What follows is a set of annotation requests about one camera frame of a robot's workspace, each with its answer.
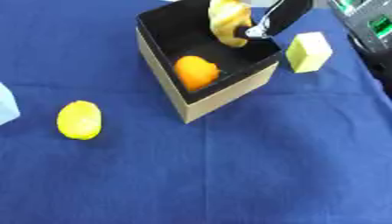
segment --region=toy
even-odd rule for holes
[[[211,0],[208,8],[210,29],[218,40],[231,47],[243,47],[245,38],[235,37],[238,26],[251,26],[250,6],[240,0]]]
[[[0,125],[20,117],[18,105],[12,92],[0,82]]]
[[[295,73],[319,70],[332,54],[333,50],[321,32],[298,34],[286,52]]]
[[[66,137],[79,140],[92,139],[102,128],[101,111],[92,102],[71,102],[59,112],[57,126],[59,132]]]
[[[174,70],[188,91],[196,91],[215,81],[220,73],[218,67],[197,56],[179,59]]]

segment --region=robotic arm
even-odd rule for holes
[[[278,0],[267,9],[259,24],[238,27],[234,35],[243,39],[268,39],[295,23],[312,6],[313,0]]]

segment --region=yellow sponge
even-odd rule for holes
[[[318,71],[331,57],[333,49],[321,32],[298,34],[286,57],[296,74]]]

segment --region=box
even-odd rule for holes
[[[210,0],[182,0],[137,17],[136,37],[143,55],[185,123],[266,84],[279,64],[281,49],[272,40],[255,40],[243,48],[223,45],[209,30]],[[173,71],[186,55],[218,65],[220,78],[187,92]]]

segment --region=orange fruit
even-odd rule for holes
[[[220,70],[214,63],[198,56],[185,56],[174,65],[174,71],[188,91],[195,91],[215,81]]]

